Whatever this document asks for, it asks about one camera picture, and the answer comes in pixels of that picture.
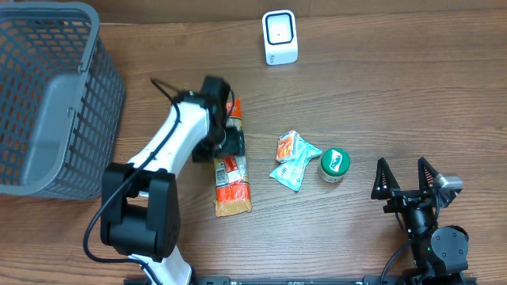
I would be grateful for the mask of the green lid jar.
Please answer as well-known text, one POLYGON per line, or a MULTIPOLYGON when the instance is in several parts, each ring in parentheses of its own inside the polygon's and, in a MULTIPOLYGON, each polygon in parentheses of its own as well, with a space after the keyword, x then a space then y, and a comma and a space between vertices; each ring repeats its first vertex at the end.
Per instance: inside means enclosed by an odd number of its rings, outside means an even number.
POLYGON ((338 183, 348 172, 350 163, 350 156, 345 150, 329 148, 320 159, 318 175, 327 183, 338 183))

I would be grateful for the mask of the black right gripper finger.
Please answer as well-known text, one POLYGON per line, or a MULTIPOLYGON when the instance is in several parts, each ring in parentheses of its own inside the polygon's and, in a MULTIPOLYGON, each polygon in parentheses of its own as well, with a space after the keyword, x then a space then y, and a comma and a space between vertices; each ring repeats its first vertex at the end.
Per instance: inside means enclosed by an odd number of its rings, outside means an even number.
POLYGON ((377 168, 375 174, 375 182, 372 188, 372 200, 388 200, 400 190, 398 182, 396 181, 393 173, 385 158, 380 158, 377 161, 377 168))
POLYGON ((433 187, 434 179, 440 174, 424 158, 417 160, 418 181, 420 190, 429 190, 433 187))

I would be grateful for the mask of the teal wet wipes packet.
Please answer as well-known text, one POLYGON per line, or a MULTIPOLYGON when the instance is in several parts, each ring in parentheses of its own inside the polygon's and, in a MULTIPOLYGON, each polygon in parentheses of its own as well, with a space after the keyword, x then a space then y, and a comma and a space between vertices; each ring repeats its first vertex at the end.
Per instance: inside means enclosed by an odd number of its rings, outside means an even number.
POLYGON ((286 161, 276 167, 269 176, 280 182, 283 186, 298 192, 302 186, 304 173, 307 165, 313 158, 317 158, 322 151, 299 138, 297 156, 294 160, 286 161))

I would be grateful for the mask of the orange spaghetti pasta packet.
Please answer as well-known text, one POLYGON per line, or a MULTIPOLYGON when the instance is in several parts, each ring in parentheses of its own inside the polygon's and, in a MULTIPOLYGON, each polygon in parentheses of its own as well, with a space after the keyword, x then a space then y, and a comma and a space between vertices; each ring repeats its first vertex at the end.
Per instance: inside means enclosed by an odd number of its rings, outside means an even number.
POLYGON ((245 155, 215 158, 215 216, 252 211, 250 179, 245 155))

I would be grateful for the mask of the orange Kleenex tissue pack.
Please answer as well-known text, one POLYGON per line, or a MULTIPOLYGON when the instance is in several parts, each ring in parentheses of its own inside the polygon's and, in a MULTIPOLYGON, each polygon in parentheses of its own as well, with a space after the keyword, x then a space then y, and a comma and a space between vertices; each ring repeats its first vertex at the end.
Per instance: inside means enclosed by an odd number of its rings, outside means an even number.
POLYGON ((297 156, 299 145, 299 133, 290 130, 278 138, 276 149, 276 160, 279 163, 289 162, 297 156))

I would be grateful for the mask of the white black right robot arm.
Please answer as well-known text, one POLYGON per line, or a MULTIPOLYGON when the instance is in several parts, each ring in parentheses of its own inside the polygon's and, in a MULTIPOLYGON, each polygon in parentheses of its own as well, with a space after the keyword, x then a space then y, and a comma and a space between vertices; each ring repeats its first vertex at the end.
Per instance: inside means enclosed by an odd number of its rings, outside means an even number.
POLYGON ((440 211, 448 207, 463 190, 456 175, 436 171, 423 157, 417 160, 418 189, 403 190, 384 158, 377 161, 373 200, 385 200, 383 212, 393 214, 408 242, 385 264, 379 284, 389 284, 391 265, 406 251, 413 256, 414 267, 406 269, 394 284, 475 284, 466 278, 469 235, 460 226, 439 226, 440 211))

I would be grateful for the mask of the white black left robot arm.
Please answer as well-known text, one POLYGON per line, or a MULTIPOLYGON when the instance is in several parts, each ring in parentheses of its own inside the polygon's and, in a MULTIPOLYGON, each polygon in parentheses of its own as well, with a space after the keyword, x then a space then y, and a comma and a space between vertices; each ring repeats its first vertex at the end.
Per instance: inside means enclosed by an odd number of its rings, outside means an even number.
POLYGON ((228 125, 234 91, 223 78, 208 75, 200 91, 178 89, 170 114, 151 141, 128 163, 110 163, 101 178, 101 208, 83 237, 85 254, 96 262, 89 238, 95 225, 101 242, 113 247, 117 264, 132 263, 145 273, 143 284, 196 284, 177 241, 181 217, 177 178, 187 160, 211 162, 245 153, 244 135, 228 125))

